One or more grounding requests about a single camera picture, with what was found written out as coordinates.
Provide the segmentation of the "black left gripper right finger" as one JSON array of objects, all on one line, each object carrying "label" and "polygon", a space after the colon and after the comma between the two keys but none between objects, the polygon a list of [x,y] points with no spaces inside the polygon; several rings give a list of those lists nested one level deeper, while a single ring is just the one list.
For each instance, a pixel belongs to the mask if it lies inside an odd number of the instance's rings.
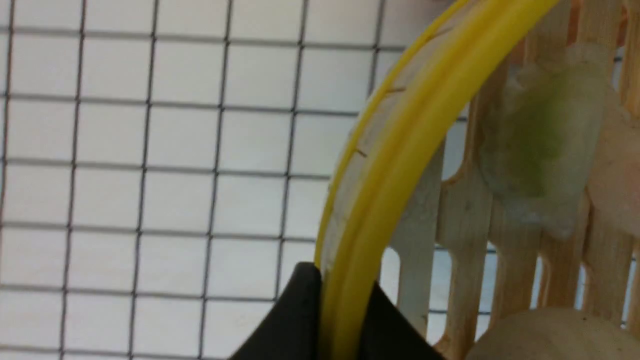
[{"label": "black left gripper right finger", "polygon": [[386,296],[378,282],[366,308],[359,360],[443,360]]}]

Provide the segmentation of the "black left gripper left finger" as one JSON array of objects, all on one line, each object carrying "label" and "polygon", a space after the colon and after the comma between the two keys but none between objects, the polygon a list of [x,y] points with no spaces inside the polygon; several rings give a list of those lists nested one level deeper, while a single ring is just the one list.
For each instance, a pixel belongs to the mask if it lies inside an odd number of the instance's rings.
[{"label": "black left gripper left finger", "polygon": [[298,262],[279,299],[231,360],[316,360],[322,276]]}]

